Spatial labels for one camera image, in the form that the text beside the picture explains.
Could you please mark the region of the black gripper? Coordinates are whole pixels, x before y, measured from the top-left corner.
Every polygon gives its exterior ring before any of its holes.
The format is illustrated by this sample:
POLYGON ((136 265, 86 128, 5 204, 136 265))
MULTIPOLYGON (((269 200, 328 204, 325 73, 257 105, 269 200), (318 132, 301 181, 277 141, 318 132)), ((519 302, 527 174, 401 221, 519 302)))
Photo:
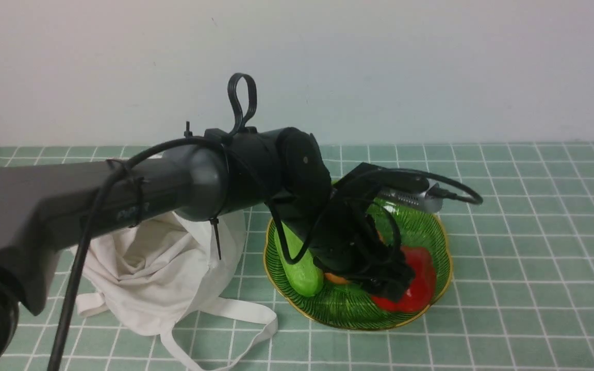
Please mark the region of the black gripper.
POLYGON ((371 296, 401 300, 415 273, 401 251, 398 224, 385 211, 394 239, 380 238, 368 213, 384 189, 414 192, 415 171, 361 163, 337 183, 327 169, 292 174, 275 195, 280 255, 288 265, 307 259, 371 296))

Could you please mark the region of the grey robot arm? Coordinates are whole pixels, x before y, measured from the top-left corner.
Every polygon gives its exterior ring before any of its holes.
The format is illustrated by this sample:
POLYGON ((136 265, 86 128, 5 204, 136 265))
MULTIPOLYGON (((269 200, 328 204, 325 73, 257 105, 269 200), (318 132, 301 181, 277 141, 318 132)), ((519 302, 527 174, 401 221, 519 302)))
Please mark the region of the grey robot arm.
POLYGON ((362 163, 336 184, 311 134, 219 129, 127 161, 0 167, 0 315, 43 311, 61 250, 159 214, 209 221, 266 204, 321 267, 396 300, 413 277, 366 210, 382 193, 420 195, 420 171, 362 163))

